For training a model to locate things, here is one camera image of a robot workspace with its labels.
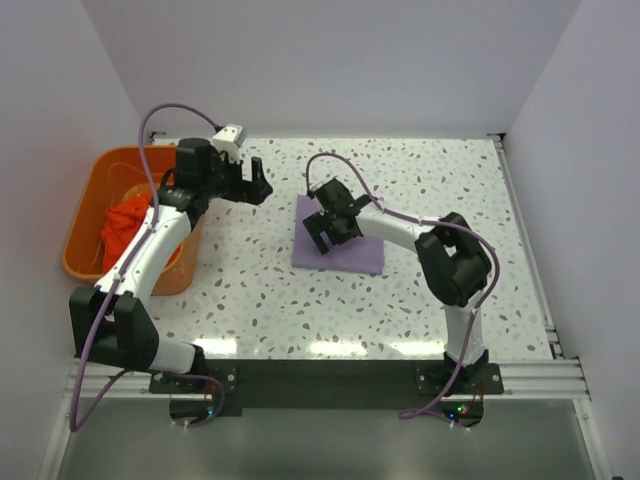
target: purple sponge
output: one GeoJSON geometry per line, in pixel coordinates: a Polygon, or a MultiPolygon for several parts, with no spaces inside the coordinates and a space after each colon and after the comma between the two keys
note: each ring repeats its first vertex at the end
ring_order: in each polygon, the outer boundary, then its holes
{"type": "Polygon", "coordinates": [[[381,238],[358,237],[343,245],[327,244],[330,248],[329,253],[321,255],[302,224],[305,218],[317,211],[318,206],[315,201],[304,195],[298,195],[291,261],[294,267],[382,274],[384,242],[381,238]]]}

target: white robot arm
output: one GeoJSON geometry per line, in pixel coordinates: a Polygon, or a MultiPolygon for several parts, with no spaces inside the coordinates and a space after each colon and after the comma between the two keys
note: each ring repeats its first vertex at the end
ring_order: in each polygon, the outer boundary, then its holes
{"type": "Polygon", "coordinates": [[[252,178],[244,180],[239,148],[244,129],[227,125],[211,141],[190,138],[176,147],[176,166],[165,174],[158,189],[158,211],[150,206],[143,225],[116,265],[95,285],[77,288],[69,300],[76,352],[82,352],[89,329],[114,279],[118,278],[108,313],[91,346],[89,360],[140,372],[199,374],[205,371],[204,353],[196,345],[158,334],[146,312],[151,291],[173,251],[195,228],[209,201],[223,198],[261,204],[273,188],[264,177],[261,159],[251,159],[252,178]],[[173,175],[173,183],[168,185],[173,175]],[[152,221],[157,215],[155,225],[152,221]],[[147,240],[135,251],[138,240],[147,240]]]}
{"type": "MultiPolygon", "coordinates": [[[[318,202],[319,212],[306,218],[304,225],[321,253],[328,252],[322,235],[326,235],[333,245],[358,236],[375,236],[418,255],[427,285],[444,304],[448,332],[445,361],[457,363],[462,354],[470,313],[487,285],[487,275],[491,270],[491,263],[477,240],[443,226],[419,225],[389,215],[377,208],[366,195],[354,199],[336,179],[317,187],[311,195],[318,202]],[[455,253],[449,255],[447,248],[455,249],[455,253]]],[[[469,227],[456,213],[444,218],[422,218],[430,223],[446,222],[469,227]]],[[[481,314],[479,311],[475,313],[469,344],[462,359],[465,369],[479,368],[488,361],[482,340],[481,314]]]]}

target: terrazzo surface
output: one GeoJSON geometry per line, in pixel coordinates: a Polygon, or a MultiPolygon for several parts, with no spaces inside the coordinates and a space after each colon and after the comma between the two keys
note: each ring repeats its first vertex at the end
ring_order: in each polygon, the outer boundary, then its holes
{"type": "MultiPolygon", "coordinates": [[[[483,307],[491,358],[551,358],[490,140],[247,139],[243,156],[263,159],[274,194],[259,207],[211,202],[193,284],[148,305],[161,335],[198,343],[210,358],[441,358],[444,312],[414,253],[386,244],[380,276],[292,268],[296,195],[305,192],[306,160],[320,151],[350,157],[391,208],[461,213],[501,259],[501,280],[483,307]]],[[[333,159],[316,161],[311,176],[312,183],[336,176],[362,192],[333,159]]]]}

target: orange bin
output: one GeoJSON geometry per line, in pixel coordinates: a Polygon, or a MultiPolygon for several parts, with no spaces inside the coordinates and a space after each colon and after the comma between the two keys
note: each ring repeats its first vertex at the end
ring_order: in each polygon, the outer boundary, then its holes
{"type": "MultiPolygon", "coordinates": [[[[156,186],[164,172],[175,167],[176,147],[145,147],[156,186]]],[[[120,147],[106,152],[94,164],[76,212],[62,255],[64,269],[73,277],[90,283],[102,276],[104,245],[100,230],[107,208],[123,200],[149,193],[138,147],[120,147]]],[[[153,289],[153,295],[174,295],[193,281],[202,222],[182,242],[178,254],[167,264],[153,289]]]]}

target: purple cable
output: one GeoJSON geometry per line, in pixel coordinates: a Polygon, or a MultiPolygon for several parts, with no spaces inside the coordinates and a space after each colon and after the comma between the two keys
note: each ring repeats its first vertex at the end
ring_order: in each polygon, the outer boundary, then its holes
{"type": "Polygon", "coordinates": [[[485,300],[489,298],[489,295],[491,295],[491,292],[493,292],[493,290],[496,288],[498,279],[500,278],[500,260],[498,259],[498,255],[496,254],[495,249],[491,246],[491,244],[487,240],[485,240],[484,237],[474,232],[473,230],[463,227],[462,225],[455,225],[453,223],[441,222],[437,220],[421,220],[419,218],[412,217],[410,215],[405,215],[404,213],[396,212],[395,210],[391,210],[389,208],[383,207],[380,201],[378,200],[378,198],[375,197],[371,192],[371,189],[367,185],[367,182],[364,180],[364,178],[362,177],[358,169],[347,158],[343,157],[342,155],[338,155],[337,153],[320,152],[320,153],[316,153],[311,158],[309,158],[309,160],[307,161],[307,168],[306,168],[306,174],[305,174],[306,183],[307,183],[307,192],[311,191],[311,181],[310,181],[311,162],[313,162],[314,160],[320,157],[332,157],[345,163],[351,169],[351,171],[355,174],[356,178],[360,182],[360,185],[362,185],[362,188],[364,189],[365,193],[371,199],[371,203],[373,203],[373,205],[375,205],[376,208],[378,208],[379,210],[382,210],[384,213],[387,213],[392,217],[398,218],[400,220],[415,223],[418,225],[445,227],[445,228],[451,228],[454,230],[464,232],[468,235],[471,235],[476,240],[478,240],[478,242],[480,242],[485,247],[485,249],[489,252],[489,255],[491,256],[491,259],[493,261],[493,266],[495,269],[493,279],[491,280],[491,283],[485,290],[484,294],[478,299],[478,302],[475,304],[474,309],[476,311],[471,312],[469,325],[467,326],[467,331],[465,332],[464,341],[462,343],[462,349],[460,351],[460,358],[458,358],[458,361],[456,362],[456,366],[453,369],[453,372],[451,373],[451,377],[449,378],[445,386],[442,388],[442,391],[427,405],[425,405],[424,407],[408,408],[398,413],[398,417],[401,420],[408,420],[411,418],[415,418],[419,415],[431,415],[431,416],[438,417],[438,414],[436,412],[432,412],[431,409],[444,398],[444,396],[449,392],[449,390],[455,383],[456,379],[458,378],[458,374],[462,369],[462,362],[464,360],[464,356],[467,353],[467,347],[469,346],[469,339],[471,338],[473,324],[476,320],[477,310],[482,306],[485,300]]]}
{"type": "MultiPolygon", "coordinates": [[[[69,430],[71,430],[72,432],[77,432],[82,427],[82,425],[84,425],[84,423],[87,421],[91,413],[93,413],[93,410],[96,408],[98,403],[100,403],[100,400],[102,400],[102,398],[105,396],[109,388],[111,388],[111,386],[120,377],[122,377],[122,375],[124,375],[127,372],[127,370],[122,370],[117,375],[111,377],[109,382],[104,386],[102,390],[100,390],[98,395],[96,395],[96,397],[94,398],[93,402],[91,403],[87,411],[84,413],[84,415],[82,415],[82,417],[78,419],[78,410],[79,410],[79,403],[80,403],[80,392],[82,390],[82,381],[84,380],[84,373],[87,368],[87,363],[89,362],[89,352],[91,351],[91,346],[93,345],[93,341],[95,340],[96,334],[98,333],[98,328],[100,327],[100,323],[102,322],[102,319],[107,313],[109,304],[111,303],[111,300],[113,299],[113,296],[115,295],[115,292],[118,288],[118,284],[120,283],[120,278],[124,276],[127,269],[129,268],[129,265],[131,265],[131,262],[135,258],[136,254],[138,253],[140,248],[142,248],[142,246],[145,244],[145,242],[151,235],[151,231],[153,227],[155,227],[156,223],[158,223],[158,215],[160,214],[160,209],[159,209],[160,202],[158,200],[158,192],[156,191],[156,188],[155,188],[155,182],[153,181],[153,175],[151,174],[151,169],[149,168],[149,162],[147,161],[147,156],[144,151],[144,132],[147,127],[147,123],[149,122],[149,118],[151,118],[151,116],[154,113],[156,113],[158,110],[163,110],[165,108],[179,108],[182,110],[187,110],[191,113],[195,113],[196,115],[198,115],[199,117],[207,121],[214,128],[215,131],[218,131],[220,128],[218,124],[216,124],[204,113],[200,112],[199,110],[196,110],[193,107],[184,105],[182,103],[163,103],[161,105],[158,105],[152,108],[151,110],[149,110],[147,114],[143,117],[142,121],[140,122],[140,128],[138,128],[138,151],[140,152],[140,160],[142,161],[142,167],[144,168],[144,173],[147,176],[147,181],[149,182],[149,185],[151,186],[151,196],[153,199],[153,207],[154,207],[153,217],[151,219],[151,228],[148,228],[144,232],[144,234],[140,237],[138,242],[132,248],[127,258],[124,260],[124,262],[122,262],[122,266],[118,270],[118,276],[113,280],[113,283],[111,284],[111,288],[107,292],[107,295],[104,297],[104,300],[102,301],[102,305],[100,305],[100,308],[98,309],[98,313],[96,314],[96,317],[93,320],[93,323],[91,324],[91,328],[89,329],[89,333],[87,334],[87,338],[84,342],[84,346],[82,347],[82,353],[80,355],[80,365],[78,366],[76,381],[73,385],[73,394],[71,395],[71,408],[69,412],[69,430]]],[[[204,377],[204,378],[207,378],[208,381],[217,382],[217,380],[212,377],[204,377]]]]}
{"type": "Polygon", "coordinates": [[[201,427],[203,425],[206,425],[215,417],[217,417],[220,414],[220,412],[222,412],[222,409],[224,408],[224,403],[225,403],[225,392],[224,392],[224,386],[222,385],[222,383],[220,383],[218,379],[209,377],[207,375],[191,375],[189,373],[165,372],[165,375],[168,375],[171,377],[185,378],[187,380],[204,380],[205,382],[213,383],[215,386],[218,387],[218,390],[220,391],[220,402],[218,403],[218,408],[216,408],[211,415],[209,415],[207,418],[205,418],[201,422],[187,423],[186,424],[187,428],[195,428],[195,427],[201,427]]]}

